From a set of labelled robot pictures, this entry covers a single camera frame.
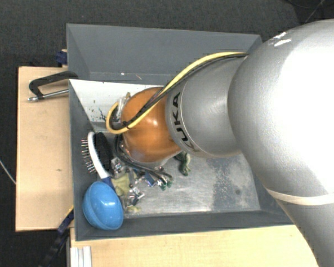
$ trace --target metal part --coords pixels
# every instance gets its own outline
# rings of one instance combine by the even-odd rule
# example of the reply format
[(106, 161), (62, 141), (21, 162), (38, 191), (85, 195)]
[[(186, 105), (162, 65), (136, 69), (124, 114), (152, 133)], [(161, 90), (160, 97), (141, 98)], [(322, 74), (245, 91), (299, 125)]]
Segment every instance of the metal part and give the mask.
[(141, 192), (137, 187), (133, 187), (129, 190), (129, 193), (126, 197), (125, 206), (131, 207), (136, 206), (137, 202), (143, 198), (145, 194)]
[(153, 177), (148, 172), (145, 173), (144, 180), (150, 187), (153, 187), (157, 184), (157, 181), (153, 179)]
[(55, 83), (55, 82), (62, 81), (62, 80), (65, 80), (65, 79), (78, 79), (78, 75), (75, 74), (72, 71), (65, 71), (65, 72), (60, 72), (60, 73), (57, 73), (57, 74), (53, 74), (53, 75), (49, 75), (49, 76), (45, 76), (45, 77), (42, 77), (42, 78), (32, 80), (30, 82), (30, 84), (28, 85), (28, 88), (36, 96), (35, 97), (30, 97), (30, 98), (28, 98), (28, 100), (29, 101), (38, 101), (38, 100), (58, 96), (58, 95), (61, 95), (61, 94), (64, 94), (64, 93), (68, 93), (68, 89), (65, 89), (65, 90), (60, 90), (60, 91), (53, 92), (53, 93), (43, 94), (40, 91), (40, 89), (38, 88), (40, 86)]
[[(311, 201), (334, 194), (334, 19), (264, 43), (239, 67), (228, 97), (252, 170), (271, 194), (283, 195), (277, 202), (318, 264), (334, 267), (334, 202)], [(301, 204), (287, 200), (295, 197)]]
[(118, 179), (126, 172), (126, 166), (121, 162), (121, 160), (116, 157), (111, 160), (111, 166), (113, 171), (113, 178)]
[(58, 95), (61, 95), (61, 94), (66, 94), (68, 93), (68, 89), (65, 89), (65, 90), (59, 90), (57, 92), (53, 92), (53, 93), (48, 93), (48, 94), (43, 94), (41, 95), (41, 97), (30, 97), (28, 98), (27, 100), (28, 101), (38, 101), (38, 100), (41, 100), (41, 99), (46, 99), (46, 98), (50, 98), (50, 97), (55, 97), (55, 96), (58, 96)]
[(169, 94), (165, 118), (173, 140), (199, 157), (240, 153), (228, 115), (228, 90), (243, 58), (221, 60), (197, 71)]

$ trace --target yellow cable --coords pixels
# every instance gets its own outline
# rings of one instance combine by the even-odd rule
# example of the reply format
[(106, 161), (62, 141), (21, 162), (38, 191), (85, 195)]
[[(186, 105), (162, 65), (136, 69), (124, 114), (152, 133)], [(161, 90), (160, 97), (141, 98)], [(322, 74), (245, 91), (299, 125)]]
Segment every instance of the yellow cable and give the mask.
[[(179, 80), (181, 80), (188, 72), (190, 72), (191, 70), (195, 69), (196, 67), (198, 67), (199, 65), (201, 65), (202, 63), (214, 60), (216, 58), (221, 58), (221, 57), (226, 57), (226, 56), (231, 56), (231, 55), (244, 55), (246, 53), (244, 52), (218, 52), (218, 53), (214, 53), (212, 55), (208, 55), (208, 56), (204, 56), (200, 59), (198, 59), (197, 61), (191, 63), (189, 66), (187, 66), (185, 69), (183, 69), (181, 72), (179, 72), (168, 84), (167, 86), (157, 95), (160, 96), (162, 93), (164, 93), (168, 88), (170, 88), (173, 84), (177, 83)], [(158, 102), (156, 104), (153, 104), (149, 109), (147, 109), (140, 117), (138, 117), (134, 122), (132, 122), (131, 124), (128, 125), (128, 127), (123, 127), (121, 129), (118, 130), (114, 130), (111, 126), (110, 126), (110, 118), (112, 115), (112, 112), (114, 111), (115, 108), (117, 108), (118, 106), (118, 102), (116, 102), (115, 104), (113, 104), (113, 106), (110, 108), (107, 116), (106, 116), (106, 128), (107, 130), (112, 133), (112, 134), (122, 134), (126, 131), (128, 131), (129, 129), (133, 128), (134, 126), (136, 126), (140, 121), (142, 121), (142, 119), (158, 104)]]

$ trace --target wires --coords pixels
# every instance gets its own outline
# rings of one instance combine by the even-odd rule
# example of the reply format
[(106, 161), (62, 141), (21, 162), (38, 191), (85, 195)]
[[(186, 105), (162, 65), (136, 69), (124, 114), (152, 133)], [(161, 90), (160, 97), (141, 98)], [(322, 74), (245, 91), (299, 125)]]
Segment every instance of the wires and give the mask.
[(129, 129), (136, 126), (156, 105), (157, 103), (176, 85), (178, 85), (182, 80), (192, 75), (197, 70), (203, 68), (204, 66), (210, 64), (211, 62), (215, 62), (220, 59), (225, 58), (234, 58), (234, 57), (245, 57), (247, 53), (243, 52), (219, 52), (214, 53), (212, 55), (204, 56), (197, 61), (193, 62), (185, 69), (183, 69), (179, 74), (177, 74), (165, 87), (163, 87), (160, 91), (158, 91), (141, 109), (140, 111), (133, 117), (130, 121), (124, 122), (123, 127), (118, 129), (112, 128), (110, 125), (110, 118), (112, 113), (119, 105), (116, 102), (109, 110), (106, 118), (106, 128), (112, 134), (122, 134)]
[(293, 5), (293, 6), (295, 6), (295, 7), (298, 7), (298, 8), (308, 9), (308, 10), (313, 10), (313, 12), (310, 14), (310, 16), (306, 19), (306, 21), (305, 21), (304, 23), (307, 23), (307, 22), (311, 19), (311, 17), (312, 17), (318, 10), (321, 11), (322, 19), (324, 19), (324, 18), (325, 18), (325, 15), (324, 15), (324, 9), (334, 5), (334, 1), (331, 2), (331, 3), (329, 3), (329, 4), (324, 4), (327, 0), (319, 0), (318, 5), (315, 6), (315, 7), (309, 7), (309, 6), (304, 6), (304, 5), (296, 4), (296, 3), (294, 3), (294, 2), (291, 1), (291, 0), (283, 0), (283, 1), (285, 1), (285, 2), (287, 2), (287, 3), (289, 3), (289, 4), (291, 4), (291, 5)]
[(113, 147), (114, 147), (116, 156), (121, 161), (125, 162), (130, 167), (138, 170), (139, 173), (141, 173), (142, 175), (148, 172), (150, 175), (160, 180), (164, 185), (168, 185), (169, 183), (173, 182), (172, 175), (165, 172), (163, 168), (161, 168), (161, 170), (158, 171), (158, 170), (135, 163), (132, 159), (129, 158), (128, 154), (120, 147), (120, 142), (121, 142), (121, 135), (115, 136)]
[(10, 172), (6, 169), (4, 163), (1, 161), (1, 159), (0, 159), (0, 165), (3, 168), (3, 170), (6, 172), (7, 176), (9, 176), (10, 180), (16, 185), (15, 179), (12, 177), (12, 175), (10, 174)]

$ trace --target brush bristles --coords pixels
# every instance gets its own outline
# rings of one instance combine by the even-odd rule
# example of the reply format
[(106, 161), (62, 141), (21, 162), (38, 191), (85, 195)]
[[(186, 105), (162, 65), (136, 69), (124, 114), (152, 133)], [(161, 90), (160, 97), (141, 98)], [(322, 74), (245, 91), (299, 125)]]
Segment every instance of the brush bristles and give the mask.
[(82, 147), (82, 156), (84, 160), (84, 164), (88, 169), (89, 174), (94, 174), (96, 173), (96, 169), (94, 167), (93, 161), (91, 160), (91, 156), (89, 153), (89, 148), (88, 148), (88, 139), (82, 139), (81, 140), (81, 147)]

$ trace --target metal clamp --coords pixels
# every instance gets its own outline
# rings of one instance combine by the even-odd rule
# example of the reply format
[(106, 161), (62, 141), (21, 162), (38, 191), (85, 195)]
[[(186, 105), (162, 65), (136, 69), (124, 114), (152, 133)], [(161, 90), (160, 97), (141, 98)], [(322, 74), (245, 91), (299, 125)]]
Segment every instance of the metal clamp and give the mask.
[(65, 72), (60, 72), (60, 73), (57, 73), (57, 74), (53, 74), (53, 75), (49, 75), (49, 76), (45, 76), (45, 77), (42, 77), (42, 78), (32, 80), (30, 82), (30, 84), (28, 85), (28, 88), (36, 96), (28, 98), (28, 100), (29, 101), (38, 101), (38, 100), (42, 100), (42, 99), (45, 99), (45, 98), (49, 98), (49, 97), (61, 95), (61, 94), (64, 94), (64, 93), (68, 93), (68, 89), (65, 89), (65, 90), (60, 90), (60, 91), (53, 92), (53, 93), (43, 94), (40, 91), (40, 89), (38, 89), (39, 86), (51, 84), (51, 83), (54, 83), (54, 82), (65, 80), (65, 79), (78, 79), (78, 75), (75, 74), (72, 71), (65, 71)]

